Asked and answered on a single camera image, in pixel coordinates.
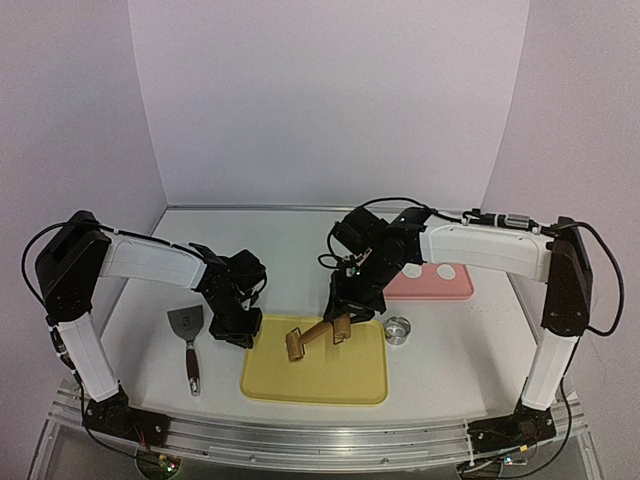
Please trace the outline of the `wooden double-ended rolling pin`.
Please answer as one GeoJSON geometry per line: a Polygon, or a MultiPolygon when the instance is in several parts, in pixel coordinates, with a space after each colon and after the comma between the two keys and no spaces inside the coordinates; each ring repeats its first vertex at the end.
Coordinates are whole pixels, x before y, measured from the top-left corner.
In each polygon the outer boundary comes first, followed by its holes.
{"type": "Polygon", "coordinates": [[[350,317],[343,315],[332,321],[322,320],[305,332],[302,332],[298,327],[288,332],[285,336],[288,360],[290,362],[302,360],[305,356],[306,346],[328,333],[332,334],[334,345],[349,340],[351,338],[350,317]]]}

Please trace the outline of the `yellow plastic tray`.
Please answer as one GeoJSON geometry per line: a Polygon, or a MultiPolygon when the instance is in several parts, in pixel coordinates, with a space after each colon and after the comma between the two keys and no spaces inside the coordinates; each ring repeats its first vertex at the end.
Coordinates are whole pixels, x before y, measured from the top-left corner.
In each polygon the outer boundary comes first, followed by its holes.
{"type": "Polygon", "coordinates": [[[240,390],[248,398],[294,404],[373,406],[388,396],[386,344],[376,321],[352,327],[352,336],[333,343],[329,333],[305,347],[291,362],[285,336],[306,331],[317,317],[268,315],[254,347],[246,352],[240,390]]]}

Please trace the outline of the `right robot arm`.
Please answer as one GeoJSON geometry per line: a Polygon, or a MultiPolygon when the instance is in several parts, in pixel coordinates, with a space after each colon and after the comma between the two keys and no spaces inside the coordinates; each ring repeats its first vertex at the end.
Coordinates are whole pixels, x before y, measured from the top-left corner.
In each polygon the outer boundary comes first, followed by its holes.
{"type": "Polygon", "coordinates": [[[368,205],[332,227],[339,243],[325,323],[367,322],[387,309],[385,289],[410,266],[458,264],[504,285],[522,277],[545,287],[536,349],[514,410],[470,423],[477,453],[511,450],[552,439],[551,406],[590,323],[593,274],[579,225],[560,217],[544,226],[527,217],[474,212],[454,218],[425,205],[384,219],[368,205]]]}

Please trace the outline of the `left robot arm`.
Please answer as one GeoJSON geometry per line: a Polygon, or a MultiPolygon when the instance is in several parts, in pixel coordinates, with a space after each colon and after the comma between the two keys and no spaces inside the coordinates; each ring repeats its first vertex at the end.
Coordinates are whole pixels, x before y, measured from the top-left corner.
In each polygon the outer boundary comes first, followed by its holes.
{"type": "Polygon", "coordinates": [[[38,232],[48,241],[34,262],[29,288],[44,307],[58,358],[79,385],[81,419],[98,434],[165,445],[169,416],[138,407],[127,395],[135,349],[148,353],[155,328],[175,319],[187,332],[186,370],[199,395],[195,339],[199,320],[214,339],[250,349],[262,312],[256,302],[267,269],[250,251],[218,256],[197,243],[176,244],[101,224],[86,210],[38,232]]]}

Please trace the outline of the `round dumpling wrapper left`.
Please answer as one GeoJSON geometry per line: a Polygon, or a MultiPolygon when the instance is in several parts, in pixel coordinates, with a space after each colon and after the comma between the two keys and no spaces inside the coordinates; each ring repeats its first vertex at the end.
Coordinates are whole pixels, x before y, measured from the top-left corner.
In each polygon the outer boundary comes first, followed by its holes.
{"type": "Polygon", "coordinates": [[[402,273],[404,276],[410,279],[419,278],[422,275],[422,265],[407,263],[402,269],[402,273]]]}

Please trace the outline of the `round dumpling wrapper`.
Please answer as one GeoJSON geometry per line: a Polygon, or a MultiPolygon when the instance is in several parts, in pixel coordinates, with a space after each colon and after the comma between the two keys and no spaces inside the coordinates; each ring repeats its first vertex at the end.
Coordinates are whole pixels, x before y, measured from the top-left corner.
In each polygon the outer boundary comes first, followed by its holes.
{"type": "Polygon", "coordinates": [[[453,280],[456,278],[456,270],[452,265],[441,264],[436,269],[437,275],[443,280],[453,280]]]}
{"type": "Polygon", "coordinates": [[[410,279],[419,278],[422,275],[422,265],[407,263],[402,269],[402,273],[404,276],[410,279]]]}

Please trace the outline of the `round dumpling wrapper right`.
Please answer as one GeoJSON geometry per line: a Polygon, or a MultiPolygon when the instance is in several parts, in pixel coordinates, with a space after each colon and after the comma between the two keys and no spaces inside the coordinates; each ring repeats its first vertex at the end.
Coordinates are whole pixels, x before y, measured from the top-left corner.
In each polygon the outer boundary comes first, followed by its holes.
{"type": "Polygon", "coordinates": [[[441,264],[436,269],[437,275],[443,280],[453,280],[456,278],[456,270],[452,265],[441,264]]]}

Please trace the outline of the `pink plastic tray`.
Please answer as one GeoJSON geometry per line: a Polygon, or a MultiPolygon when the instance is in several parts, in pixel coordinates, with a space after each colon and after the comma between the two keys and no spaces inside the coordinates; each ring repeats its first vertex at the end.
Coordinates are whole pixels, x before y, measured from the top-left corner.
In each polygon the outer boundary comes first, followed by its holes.
{"type": "Polygon", "coordinates": [[[384,289],[384,297],[389,301],[458,301],[468,300],[474,294],[474,285],[467,268],[452,265],[456,278],[450,281],[440,278],[436,269],[441,264],[422,264],[422,275],[410,279],[402,271],[384,289]]]}

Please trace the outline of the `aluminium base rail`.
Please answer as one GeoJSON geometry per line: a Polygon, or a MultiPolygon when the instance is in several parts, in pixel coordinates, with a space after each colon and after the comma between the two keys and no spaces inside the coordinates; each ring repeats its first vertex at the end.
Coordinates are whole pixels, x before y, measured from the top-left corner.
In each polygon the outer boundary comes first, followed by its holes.
{"type": "Polygon", "coordinates": [[[120,456],[127,448],[166,453],[227,466],[261,470],[354,473],[408,471],[482,459],[530,454],[542,460],[541,475],[567,468],[568,479],[600,479],[602,468],[578,400],[550,408],[554,438],[533,438],[509,444],[488,427],[488,420],[470,422],[416,420],[400,424],[322,425],[244,422],[187,414],[167,415],[133,407],[134,428],[126,436],[102,432],[89,401],[78,387],[62,383],[38,440],[27,474],[44,478],[55,445],[68,427],[99,454],[120,456]]]}

